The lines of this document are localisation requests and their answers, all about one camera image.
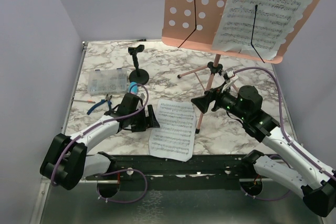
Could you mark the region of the sheet music page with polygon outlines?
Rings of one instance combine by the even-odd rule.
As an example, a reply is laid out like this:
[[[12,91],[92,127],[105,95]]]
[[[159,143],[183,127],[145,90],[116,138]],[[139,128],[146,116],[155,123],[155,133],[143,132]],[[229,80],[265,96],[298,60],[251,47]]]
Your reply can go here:
[[[273,60],[313,0],[227,0],[213,50]]]
[[[160,127],[151,131],[149,154],[188,161],[193,156],[197,122],[192,104],[160,99],[155,115]]]

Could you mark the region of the pink perforated music stand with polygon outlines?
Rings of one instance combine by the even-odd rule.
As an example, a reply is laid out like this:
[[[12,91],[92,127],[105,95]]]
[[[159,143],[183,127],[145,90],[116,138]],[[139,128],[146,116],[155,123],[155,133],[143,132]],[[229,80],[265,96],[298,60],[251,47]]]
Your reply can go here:
[[[282,62],[289,45],[310,17],[320,0],[313,0],[303,12],[303,18],[280,46],[273,60],[263,60],[231,51],[213,50],[212,43],[223,15],[227,0],[165,0],[162,41],[177,48],[185,48],[215,54],[215,61],[221,56],[231,56],[255,61],[278,64]]]

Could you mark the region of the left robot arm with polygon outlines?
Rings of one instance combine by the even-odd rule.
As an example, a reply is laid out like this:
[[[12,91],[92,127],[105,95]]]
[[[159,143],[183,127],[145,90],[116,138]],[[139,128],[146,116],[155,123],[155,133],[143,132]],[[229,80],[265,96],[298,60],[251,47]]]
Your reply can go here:
[[[88,176],[99,174],[104,179],[110,179],[116,172],[113,158],[104,152],[93,155],[89,152],[122,130],[144,132],[159,126],[153,106],[135,94],[126,93],[120,104],[110,108],[94,124],[71,135],[57,134],[39,172],[53,185],[66,190],[73,189]]]

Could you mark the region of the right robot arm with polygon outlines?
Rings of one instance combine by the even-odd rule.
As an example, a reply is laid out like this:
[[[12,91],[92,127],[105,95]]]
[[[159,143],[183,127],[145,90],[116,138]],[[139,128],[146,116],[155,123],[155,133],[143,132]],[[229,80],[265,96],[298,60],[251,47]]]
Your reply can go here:
[[[241,119],[245,132],[279,154],[291,167],[276,164],[266,155],[252,151],[241,164],[246,177],[268,177],[302,198],[316,215],[327,217],[335,208],[335,169],[314,157],[297,143],[280,123],[262,110],[262,96],[253,86],[243,86],[235,97],[222,87],[210,89],[191,102],[206,113],[211,102],[213,111],[224,109]]]

